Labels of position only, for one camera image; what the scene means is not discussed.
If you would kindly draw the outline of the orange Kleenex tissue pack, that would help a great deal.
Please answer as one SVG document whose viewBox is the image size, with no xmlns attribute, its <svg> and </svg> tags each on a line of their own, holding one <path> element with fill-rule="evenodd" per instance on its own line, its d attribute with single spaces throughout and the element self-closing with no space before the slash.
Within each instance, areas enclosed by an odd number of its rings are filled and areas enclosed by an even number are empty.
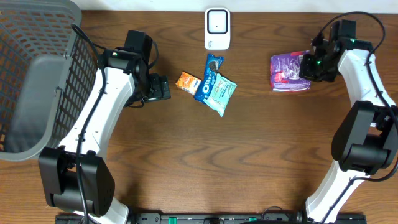
<svg viewBox="0 0 398 224">
<path fill-rule="evenodd" d="M 191 95 L 194 95 L 201 83 L 201 80 L 187 72 L 182 72 L 177 82 L 177 88 L 182 89 Z"/>
</svg>

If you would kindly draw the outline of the teal wet wipes pack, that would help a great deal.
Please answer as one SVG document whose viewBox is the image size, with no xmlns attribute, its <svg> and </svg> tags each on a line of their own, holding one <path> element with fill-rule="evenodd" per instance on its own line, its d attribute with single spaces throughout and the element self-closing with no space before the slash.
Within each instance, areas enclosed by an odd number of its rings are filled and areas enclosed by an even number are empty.
<svg viewBox="0 0 398 224">
<path fill-rule="evenodd" d="M 211 109 L 217 111 L 218 114 L 223 117 L 229 99 L 234 93 L 236 87 L 237 84 L 218 73 L 216 75 L 215 83 L 211 89 L 209 97 L 203 101 Z"/>
</svg>

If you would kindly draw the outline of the blue Oreo cookie pack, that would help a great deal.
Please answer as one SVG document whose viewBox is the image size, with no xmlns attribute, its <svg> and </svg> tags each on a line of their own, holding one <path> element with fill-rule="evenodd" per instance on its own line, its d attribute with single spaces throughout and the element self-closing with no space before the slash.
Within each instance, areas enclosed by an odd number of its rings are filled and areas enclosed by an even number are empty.
<svg viewBox="0 0 398 224">
<path fill-rule="evenodd" d="M 204 78 L 197 88 L 194 99 L 205 103 L 205 99 L 209 97 L 212 91 L 216 75 L 218 74 L 218 70 L 222 66 L 223 62 L 224 57 L 215 57 L 211 53 L 207 55 Z"/>
</svg>

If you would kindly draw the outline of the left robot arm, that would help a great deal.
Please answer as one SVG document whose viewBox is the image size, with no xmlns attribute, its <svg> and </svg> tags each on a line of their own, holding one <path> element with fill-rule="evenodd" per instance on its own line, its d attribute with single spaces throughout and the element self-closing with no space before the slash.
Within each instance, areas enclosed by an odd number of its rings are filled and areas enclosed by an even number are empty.
<svg viewBox="0 0 398 224">
<path fill-rule="evenodd" d="M 125 107 L 171 97 L 168 78 L 149 73 L 150 50 L 118 47 L 101 55 L 94 87 L 57 147 L 45 147 L 39 170 L 48 205 L 78 213 L 82 223 L 127 223 L 130 211 L 115 196 L 106 163 L 109 139 Z"/>
</svg>

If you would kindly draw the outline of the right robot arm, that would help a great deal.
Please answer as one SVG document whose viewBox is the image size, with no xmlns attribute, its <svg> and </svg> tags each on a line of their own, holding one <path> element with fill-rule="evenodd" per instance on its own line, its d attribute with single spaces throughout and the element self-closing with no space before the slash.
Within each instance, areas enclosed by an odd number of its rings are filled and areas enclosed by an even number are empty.
<svg viewBox="0 0 398 224">
<path fill-rule="evenodd" d="M 397 153 L 397 105 L 386 93 L 370 42 L 352 37 L 314 40 L 314 53 L 305 55 L 300 76 L 345 81 L 351 108 L 331 143 L 333 162 L 317 190 L 305 202 L 304 220 L 336 223 L 338 212 L 363 182 L 382 182 L 396 172 L 375 178 L 393 164 Z"/>
</svg>

